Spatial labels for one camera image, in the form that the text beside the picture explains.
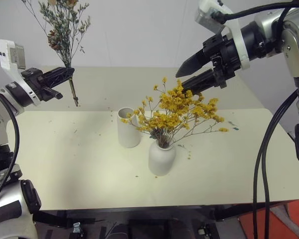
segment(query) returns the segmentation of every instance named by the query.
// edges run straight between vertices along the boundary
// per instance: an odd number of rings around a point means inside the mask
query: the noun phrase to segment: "white table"
[[[272,114],[249,109],[219,115],[239,130],[180,141],[190,159],[177,146],[171,172],[156,178],[147,166],[152,139],[145,135],[137,147],[121,147],[116,112],[25,112],[18,117],[17,163],[36,187],[42,210],[250,203],[255,160]],[[8,132],[13,145],[11,125]],[[271,201],[299,199],[295,146],[280,125],[268,147],[267,172]],[[264,201],[261,173],[258,201]]]

